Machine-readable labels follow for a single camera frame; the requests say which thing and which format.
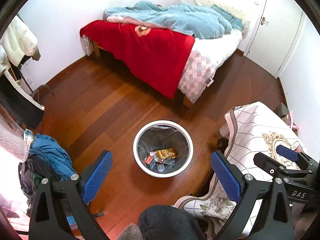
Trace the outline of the blue clothes pile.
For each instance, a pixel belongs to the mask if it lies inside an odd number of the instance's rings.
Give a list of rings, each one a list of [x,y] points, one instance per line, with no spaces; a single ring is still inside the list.
[[[21,190],[31,198],[44,178],[64,181],[76,174],[71,158],[57,141],[44,134],[26,129],[23,139],[28,146],[28,157],[18,165]]]

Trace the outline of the white floral tablecloth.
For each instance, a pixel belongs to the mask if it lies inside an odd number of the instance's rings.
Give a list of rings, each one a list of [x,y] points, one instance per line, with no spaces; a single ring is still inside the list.
[[[301,151],[305,151],[305,147],[294,131],[265,104],[254,102],[233,107],[225,114],[225,120],[224,127],[227,129],[229,142],[224,156],[243,174],[250,174],[256,180],[271,182],[272,176],[253,162],[254,155],[259,152],[289,169],[298,169],[294,162],[277,154],[276,147],[283,145]],[[216,176],[212,177],[209,190],[204,196],[184,196],[174,204],[175,208],[207,222],[207,239],[213,239],[217,235],[235,206],[235,201],[227,196]]]

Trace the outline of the yellow snack wrapper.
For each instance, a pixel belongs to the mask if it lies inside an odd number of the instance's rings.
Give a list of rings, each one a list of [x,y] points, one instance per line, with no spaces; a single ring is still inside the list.
[[[157,150],[156,154],[160,161],[165,161],[168,159],[175,159],[177,158],[177,153],[173,148],[167,148],[163,150]]]

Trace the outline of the black fuzzy slipper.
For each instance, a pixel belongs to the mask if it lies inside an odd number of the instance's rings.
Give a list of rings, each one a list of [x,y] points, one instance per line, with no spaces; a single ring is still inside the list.
[[[138,227],[144,239],[206,239],[195,217],[170,205],[145,209]]]

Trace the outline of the red small packet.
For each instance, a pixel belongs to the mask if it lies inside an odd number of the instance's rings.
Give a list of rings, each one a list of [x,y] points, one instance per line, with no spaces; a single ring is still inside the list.
[[[144,160],[144,163],[146,164],[146,165],[151,165],[151,164],[153,164],[155,162],[155,160],[154,160],[154,157],[153,156],[151,156],[151,155],[148,155],[146,158],[145,158],[145,160]]]

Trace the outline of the black chair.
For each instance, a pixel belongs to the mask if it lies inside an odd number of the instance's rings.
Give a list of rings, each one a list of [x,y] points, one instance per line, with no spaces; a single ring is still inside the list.
[[[44,117],[44,105],[35,101],[6,69],[1,75],[1,105],[27,127],[36,129]]]

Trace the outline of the pink checkered bed sheet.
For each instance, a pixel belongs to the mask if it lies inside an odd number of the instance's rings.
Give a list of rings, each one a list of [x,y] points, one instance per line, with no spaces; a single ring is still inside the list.
[[[232,56],[241,41],[242,32],[237,29],[215,39],[195,39],[178,84],[190,103],[195,103],[214,82],[217,69]]]

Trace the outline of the white door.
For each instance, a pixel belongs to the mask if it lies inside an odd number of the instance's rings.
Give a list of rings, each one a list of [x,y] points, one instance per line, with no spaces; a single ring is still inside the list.
[[[278,78],[295,48],[304,18],[294,0],[265,0],[245,56]]]

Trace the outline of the red blanket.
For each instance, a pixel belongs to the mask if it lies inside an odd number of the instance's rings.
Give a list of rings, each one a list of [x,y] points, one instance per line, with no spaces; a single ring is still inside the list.
[[[192,36],[170,29],[96,20],[80,29],[103,50],[123,61],[130,72],[169,99],[173,99],[195,43]]]

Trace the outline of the white puffer jacket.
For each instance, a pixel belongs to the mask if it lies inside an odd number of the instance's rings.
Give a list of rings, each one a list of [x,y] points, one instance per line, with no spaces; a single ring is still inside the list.
[[[13,18],[1,38],[1,46],[9,61],[16,67],[21,64],[25,56],[39,61],[41,54],[38,44],[37,37],[18,16]]]

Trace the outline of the light blue duvet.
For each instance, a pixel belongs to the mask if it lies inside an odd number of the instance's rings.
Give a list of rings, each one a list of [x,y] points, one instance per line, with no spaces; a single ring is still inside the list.
[[[139,1],[132,7],[105,9],[103,20],[170,29],[199,39],[219,38],[233,30],[243,30],[241,19],[215,5],[206,7],[181,3],[162,7]]]

